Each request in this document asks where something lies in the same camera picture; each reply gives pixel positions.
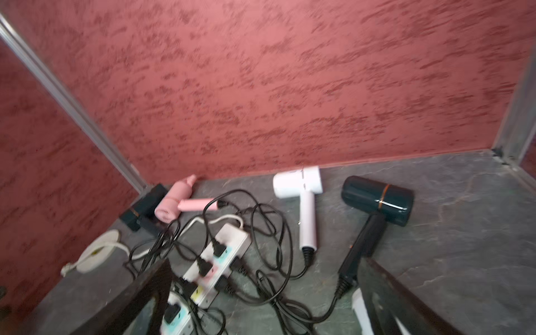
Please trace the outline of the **white power strip coloured sockets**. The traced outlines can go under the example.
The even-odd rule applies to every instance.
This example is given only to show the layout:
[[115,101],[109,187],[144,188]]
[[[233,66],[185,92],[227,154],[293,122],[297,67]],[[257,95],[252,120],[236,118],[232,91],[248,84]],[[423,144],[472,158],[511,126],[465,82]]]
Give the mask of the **white power strip coloured sockets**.
[[[230,223],[220,229],[215,239],[226,249],[221,255],[215,255],[213,245],[207,245],[200,256],[211,265],[209,270],[202,271],[197,264],[194,264],[182,277],[184,283],[194,284],[195,288],[188,289],[187,292],[190,294],[189,299],[199,308],[210,307],[218,294],[215,289],[216,283],[221,277],[228,278],[231,275],[231,263],[237,258],[242,258],[251,245],[250,234]],[[192,334],[194,321],[187,302],[176,290],[170,292],[161,324],[162,334]]]

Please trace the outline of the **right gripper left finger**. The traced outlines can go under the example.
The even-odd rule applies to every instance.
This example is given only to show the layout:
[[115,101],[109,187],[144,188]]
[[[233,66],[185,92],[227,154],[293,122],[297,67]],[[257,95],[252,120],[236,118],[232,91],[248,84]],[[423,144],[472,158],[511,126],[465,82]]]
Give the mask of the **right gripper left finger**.
[[143,272],[74,334],[160,334],[173,280],[167,259]]

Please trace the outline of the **black plug with cable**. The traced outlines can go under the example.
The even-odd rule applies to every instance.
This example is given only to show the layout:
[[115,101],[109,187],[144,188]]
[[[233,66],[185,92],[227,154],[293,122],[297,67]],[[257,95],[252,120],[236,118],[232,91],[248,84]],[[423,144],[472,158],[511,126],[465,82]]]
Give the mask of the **black plug with cable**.
[[[213,203],[218,202],[219,200],[223,200],[224,198],[226,198],[229,195],[232,195],[234,193],[243,193],[243,194],[247,195],[249,198],[251,198],[252,201],[254,202],[254,206],[250,207],[247,210],[247,212],[250,213],[250,215],[251,215],[251,217],[250,217],[250,223],[251,223],[250,229],[251,229],[251,233],[253,234],[252,238],[253,238],[253,246],[254,246],[255,252],[257,253],[258,258],[261,260],[261,262],[263,263],[263,265],[266,268],[268,268],[269,270],[271,270],[273,272],[280,273],[280,275],[282,275],[283,278],[284,278],[284,281],[283,281],[282,285],[279,287],[279,289],[275,293],[272,293],[272,294],[269,293],[266,296],[261,295],[259,298],[248,296],[246,293],[244,293],[244,296],[241,296],[239,293],[236,293],[236,297],[237,297],[238,300],[241,300],[242,302],[244,302],[244,303],[246,303],[246,304],[248,304],[250,306],[253,306],[253,307],[259,307],[259,306],[262,306],[262,305],[265,305],[265,304],[271,304],[272,302],[274,302],[277,298],[279,298],[282,295],[283,291],[286,289],[288,283],[290,282],[291,276],[292,276],[294,255],[293,255],[293,239],[292,239],[290,227],[289,227],[289,224],[288,224],[283,212],[281,212],[280,210],[276,209],[275,206],[273,206],[271,204],[259,202],[251,192],[249,192],[249,191],[247,191],[245,189],[241,189],[241,188],[233,189],[231,191],[224,192],[224,193],[216,196],[213,200],[209,201],[209,203],[203,208],[202,214],[201,214],[201,216],[202,216],[202,218],[203,218],[203,220],[205,222],[205,230],[206,230],[206,234],[207,234],[207,241],[211,241],[212,246],[213,246],[213,250],[216,251],[216,255],[222,254],[225,251],[226,247],[221,242],[217,241],[215,236],[213,236],[212,231],[209,228],[209,220],[207,219],[206,212],[208,211],[208,208]],[[267,226],[267,229],[269,230],[269,233],[263,232],[262,234],[264,236],[271,237],[276,242],[276,263],[275,263],[275,265],[272,265],[271,263],[269,263],[261,255],[261,252],[258,249],[258,243],[257,243],[257,239],[256,239],[257,236],[255,235],[255,233],[259,233],[260,229],[255,228],[255,221],[254,220],[255,220],[255,215],[256,214],[258,214],[258,215],[260,215],[262,217],[262,219],[265,222],[265,225]],[[273,222],[269,218],[269,216],[268,216],[269,214],[275,214],[281,219],[281,229],[279,230],[279,233],[280,233],[279,240],[276,238],[278,230],[275,228],[275,225],[273,224]],[[282,266],[283,266],[282,244],[283,244],[283,239],[284,239],[284,237],[286,235],[288,236],[290,254],[289,254],[289,261],[288,261],[288,270],[285,272],[285,271],[282,270]]]
[[173,248],[177,251],[180,257],[189,262],[195,262],[195,264],[198,266],[198,273],[201,277],[208,275],[210,270],[213,268],[212,263],[202,258],[199,253],[197,253],[189,245],[181,242],[180,239],[193,225],[204,222],[205,221],[200,216],[194,216],[183,228],[180,228],[177,233],[174,233],[170,240]]

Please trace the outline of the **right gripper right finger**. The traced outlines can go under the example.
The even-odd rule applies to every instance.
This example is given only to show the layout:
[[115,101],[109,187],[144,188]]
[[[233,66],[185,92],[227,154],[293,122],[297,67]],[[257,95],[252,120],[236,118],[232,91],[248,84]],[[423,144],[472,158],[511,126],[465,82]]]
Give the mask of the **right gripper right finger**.
[[364,258],[358,283],[373,334],[460,334],[374,259]]

